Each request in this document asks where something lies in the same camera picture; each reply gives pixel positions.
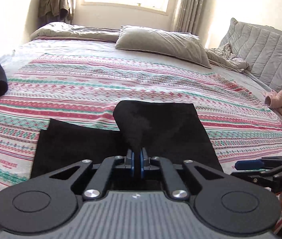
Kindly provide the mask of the black pants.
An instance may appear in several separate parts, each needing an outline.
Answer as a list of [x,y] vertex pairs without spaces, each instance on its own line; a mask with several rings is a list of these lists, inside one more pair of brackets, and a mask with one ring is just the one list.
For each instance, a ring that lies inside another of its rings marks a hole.
[[48,128],[40,131],[31,177],[81,160],[100,164],[129,150],[139,160],[142,149],[149,157],[167,158],[174,164],[194,160],[223,170],[193,104],[124,100],[116,105],[113,117],[116,131],[50,119]]

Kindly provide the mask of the patterned handmade bedspread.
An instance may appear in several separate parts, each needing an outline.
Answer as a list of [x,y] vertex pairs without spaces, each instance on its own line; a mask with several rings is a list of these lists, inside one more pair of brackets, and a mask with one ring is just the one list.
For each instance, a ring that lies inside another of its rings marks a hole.
[[112,43],[35,40],[0,58],[0,191],[29,178],[39,132],[50,119],[116,130],[122,100],[192,103],[226,173],[238,160],[282,155],[282,117],[247,75]]

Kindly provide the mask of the grey quilted headboard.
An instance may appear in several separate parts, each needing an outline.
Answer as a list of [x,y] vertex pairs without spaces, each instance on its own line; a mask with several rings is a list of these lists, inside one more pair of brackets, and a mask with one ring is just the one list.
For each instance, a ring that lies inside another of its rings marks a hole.
[[282,90],[282,31],[232,18],[220,43],[225,44],[248,63],[248,74],[277,92]]

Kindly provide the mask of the grey pillow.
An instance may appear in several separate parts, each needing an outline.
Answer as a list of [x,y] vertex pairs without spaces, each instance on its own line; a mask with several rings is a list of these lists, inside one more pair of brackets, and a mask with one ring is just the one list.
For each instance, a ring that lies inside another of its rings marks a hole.
[[120,29],[116,49],[155,53],[211,68],[200,38],[187,32],[124,25]]

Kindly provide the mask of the beige curtain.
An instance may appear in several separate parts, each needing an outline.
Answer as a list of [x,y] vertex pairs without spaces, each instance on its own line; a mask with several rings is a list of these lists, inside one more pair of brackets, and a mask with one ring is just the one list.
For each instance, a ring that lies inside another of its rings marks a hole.
[[172,29],[177,32],[197,32],[204,0],[178,0]]

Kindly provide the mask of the hanging olive clothes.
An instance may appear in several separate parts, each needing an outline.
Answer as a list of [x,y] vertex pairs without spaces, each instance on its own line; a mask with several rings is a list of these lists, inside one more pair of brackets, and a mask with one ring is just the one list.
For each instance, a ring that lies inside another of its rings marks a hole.
[[38,18],[41,26],[51,22],[70,23],[73,11],[73,0],[40,0]]

